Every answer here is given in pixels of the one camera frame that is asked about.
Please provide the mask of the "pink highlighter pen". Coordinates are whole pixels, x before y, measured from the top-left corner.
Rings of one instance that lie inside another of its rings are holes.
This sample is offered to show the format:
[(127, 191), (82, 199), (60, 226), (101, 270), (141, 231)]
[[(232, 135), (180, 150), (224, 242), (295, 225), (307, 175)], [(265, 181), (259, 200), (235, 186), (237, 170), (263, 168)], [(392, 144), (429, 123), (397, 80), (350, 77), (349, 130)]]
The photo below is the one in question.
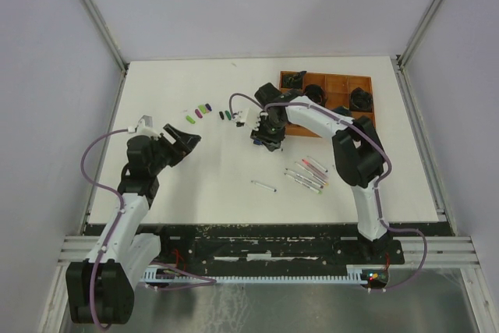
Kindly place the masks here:
[(302, 159), (302, 162), (305, 165), (305, 167), (307, 169), (309, 169), (314, 175), (318, 175), (322, 179), (326, 179), (327, 178), (327, 175), (324, 172), (322, 172), (320, 169), (318, 169), (313, 164), (311, 164), (310, 162), (308, 162), (306, 159)]

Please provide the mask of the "magenta capped marker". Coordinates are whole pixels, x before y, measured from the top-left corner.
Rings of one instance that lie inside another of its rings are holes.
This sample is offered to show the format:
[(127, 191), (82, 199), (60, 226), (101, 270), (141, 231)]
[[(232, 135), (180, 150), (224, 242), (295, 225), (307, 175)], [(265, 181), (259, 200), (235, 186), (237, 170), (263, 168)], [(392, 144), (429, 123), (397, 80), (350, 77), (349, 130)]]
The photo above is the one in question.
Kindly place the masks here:
[(285, 172), (285, 174), (288, 175), (288, 176), (291, 176), (294, 179), (300, 180), (300, 181), (302, 181), (302, 182), (304, 182), (304, 183), (306, 183), (306, 184), (308, 184), (310, 186), (313, 186), (315, 188), (318, 188), (318, 189), (323, 189), (324, 188), (323, 184), (321, 184), (319, 182), (315, 182), (312, 179), (309, 179), (309, 178), (307, 178), (305, 176), (302, 176), (300, 174), (292, 173), (290, 171)]

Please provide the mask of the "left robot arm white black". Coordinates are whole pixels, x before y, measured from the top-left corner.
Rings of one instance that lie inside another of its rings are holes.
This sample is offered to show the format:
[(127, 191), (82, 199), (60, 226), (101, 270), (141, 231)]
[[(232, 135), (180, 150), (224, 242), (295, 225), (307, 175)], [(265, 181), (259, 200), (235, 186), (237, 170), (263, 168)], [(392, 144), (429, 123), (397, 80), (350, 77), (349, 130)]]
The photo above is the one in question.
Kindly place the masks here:
[(127, 162), (117, 188), (112, 215), (94, 247), (65, 273), (69, 313), (77, 324), (107, 330), (131, 317), (135, 288), (152, 261), (163, 263), (172, 255), (172, 243), (152, 233), (138, 233), (159, 190), (158, 175), (174, 167), (200, 142), (199, 135), (167, 124), (155, 131), (149, 118), (125, 131)]

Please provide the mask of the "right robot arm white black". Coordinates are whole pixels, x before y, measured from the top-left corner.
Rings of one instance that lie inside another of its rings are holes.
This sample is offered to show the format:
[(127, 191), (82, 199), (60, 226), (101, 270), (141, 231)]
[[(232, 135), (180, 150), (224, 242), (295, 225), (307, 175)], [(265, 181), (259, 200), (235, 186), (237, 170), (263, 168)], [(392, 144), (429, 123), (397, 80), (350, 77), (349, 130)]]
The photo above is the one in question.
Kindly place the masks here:
[(313, 102), (297, 90), (282, 93), (272, 83), (260, 87), (255, 98), (261, 106), (257, 128), (251, 138), (269, 151), (281, 147), (285, 128), (297, 125), (331, 142), (334, 167), (352, 188), (356, 204), (361, 260), (375, 264), (386, 254), (382, 239), (388, 237), (388, 224), (380, 208), (379, 182), (389, 173), (391, 162), (382, 147), (372, 121), (342, 115)]

